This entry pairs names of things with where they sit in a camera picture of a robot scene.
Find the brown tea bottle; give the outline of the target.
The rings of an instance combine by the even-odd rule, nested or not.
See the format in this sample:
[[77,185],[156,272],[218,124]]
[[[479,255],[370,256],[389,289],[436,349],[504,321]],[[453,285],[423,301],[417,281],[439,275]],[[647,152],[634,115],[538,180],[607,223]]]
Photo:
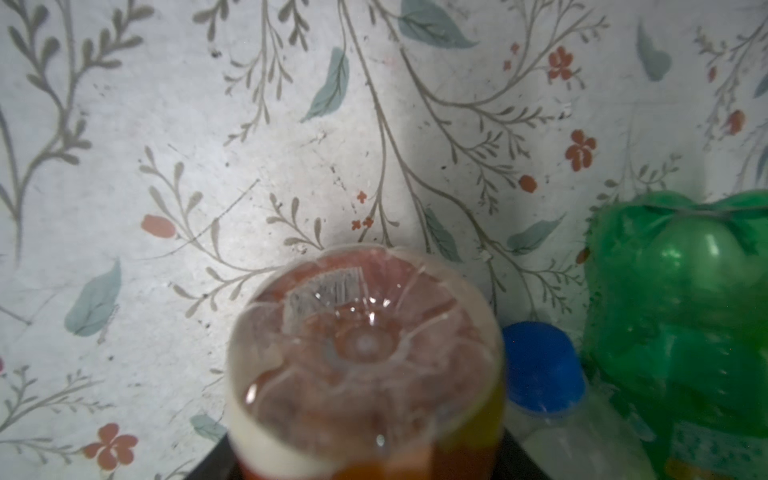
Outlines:
[[478,289],[373,245],[268,278],[234,321],[228,439],[246,479],[488,479],[504,351]]

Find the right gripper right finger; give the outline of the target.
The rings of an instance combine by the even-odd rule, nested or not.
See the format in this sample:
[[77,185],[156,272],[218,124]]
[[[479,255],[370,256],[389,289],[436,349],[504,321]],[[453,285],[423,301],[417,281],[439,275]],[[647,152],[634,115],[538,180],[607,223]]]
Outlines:
[[550,477],[505,430],[496,454],[494,480],[550,480]]

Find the green bottle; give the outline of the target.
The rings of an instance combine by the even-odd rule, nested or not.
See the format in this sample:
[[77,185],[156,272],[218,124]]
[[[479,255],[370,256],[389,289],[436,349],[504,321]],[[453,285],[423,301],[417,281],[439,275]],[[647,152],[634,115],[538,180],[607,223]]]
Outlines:
[[767,475],[767,194],[592,219],[583,363],[660,479]]

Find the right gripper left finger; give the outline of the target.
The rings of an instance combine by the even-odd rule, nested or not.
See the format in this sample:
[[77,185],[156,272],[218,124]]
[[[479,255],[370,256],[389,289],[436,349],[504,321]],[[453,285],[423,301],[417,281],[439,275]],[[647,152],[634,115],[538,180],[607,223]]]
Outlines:
[[229,436],[225,435],[185,479],[240,480],[240,468],[230,445]]

